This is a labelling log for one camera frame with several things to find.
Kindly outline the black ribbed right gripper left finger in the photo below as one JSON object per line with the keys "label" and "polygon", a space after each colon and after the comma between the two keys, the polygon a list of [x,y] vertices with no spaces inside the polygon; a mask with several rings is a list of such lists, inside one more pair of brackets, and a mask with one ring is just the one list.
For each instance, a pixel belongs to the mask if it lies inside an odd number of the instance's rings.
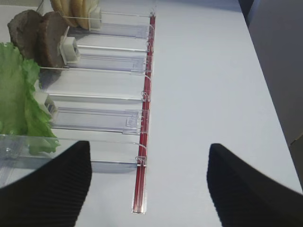
{"label": "black ribbed right gripper left finger", "polygon": [[0,225],[73,227],[90,183],[90,144],[78,141],[34,172],[1,188]]}

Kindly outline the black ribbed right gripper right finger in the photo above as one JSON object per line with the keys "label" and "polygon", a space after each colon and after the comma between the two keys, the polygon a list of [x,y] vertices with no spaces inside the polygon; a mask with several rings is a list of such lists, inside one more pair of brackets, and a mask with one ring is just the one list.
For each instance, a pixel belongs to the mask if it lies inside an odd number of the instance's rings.
{"label": "black ribbed right gripper right finger", "polygon": [[226,147],[209,148],[207,186],[223,227],[301,227],[303,196]]}

